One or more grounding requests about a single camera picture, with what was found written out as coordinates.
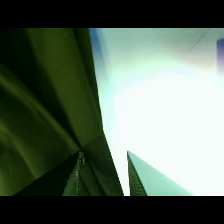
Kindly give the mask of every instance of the dark green cloth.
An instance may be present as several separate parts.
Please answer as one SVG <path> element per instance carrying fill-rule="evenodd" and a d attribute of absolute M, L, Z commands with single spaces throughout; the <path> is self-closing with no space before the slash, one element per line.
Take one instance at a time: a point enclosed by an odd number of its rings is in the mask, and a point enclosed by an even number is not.
<path fill-rule="evenodd" d="M 103 133 L 89 30 L 2 29 L 0 64 L 0 195 L 15 194 L 80 150 L 85 192 L 122 195 Z"/>

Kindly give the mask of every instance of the green curtain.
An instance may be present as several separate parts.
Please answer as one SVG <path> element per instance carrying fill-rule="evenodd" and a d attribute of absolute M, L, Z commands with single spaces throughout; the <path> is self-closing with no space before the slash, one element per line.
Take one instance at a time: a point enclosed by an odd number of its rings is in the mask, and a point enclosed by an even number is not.
<path fill-rule="evenodd" d="M 1 29 L 0 195 L 79 151 L 81 195 L 123 195 L 103 132 L 89 30 Z"/>

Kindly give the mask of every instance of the white surface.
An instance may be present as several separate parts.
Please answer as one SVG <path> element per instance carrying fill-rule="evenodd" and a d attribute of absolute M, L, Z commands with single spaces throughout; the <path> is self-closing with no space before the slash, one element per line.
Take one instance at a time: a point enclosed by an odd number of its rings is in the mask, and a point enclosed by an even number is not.
<path fill-rule="evenodd" d="M 97 29 L 104 131 L 129 195 L 127 150 L 195 195 L 223 195 L 224 29 Z"/>

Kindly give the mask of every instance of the overexposed white area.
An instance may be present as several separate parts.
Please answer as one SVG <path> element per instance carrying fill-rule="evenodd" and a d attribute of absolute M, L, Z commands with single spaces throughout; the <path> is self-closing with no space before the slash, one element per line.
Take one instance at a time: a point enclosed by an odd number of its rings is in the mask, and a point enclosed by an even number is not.
<path fill-rule="evenodd" d="M 125 195 L 127 150 L 194 195 L 224 195 L 224 29 L 95 29 L 104 132 Z"/>

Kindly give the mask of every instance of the thin dark line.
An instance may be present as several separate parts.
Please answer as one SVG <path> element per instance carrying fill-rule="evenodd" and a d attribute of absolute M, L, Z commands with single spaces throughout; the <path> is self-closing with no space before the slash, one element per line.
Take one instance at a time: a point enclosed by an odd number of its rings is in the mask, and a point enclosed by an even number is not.
<path fill-rule="evenodd" d="M 211 30 L 211 28 L 209 28 L 199 39 L 198 41 L 193 45 L 193 47 L 195 47 L 195 45 L 208 33 L 208 31 Z"/>

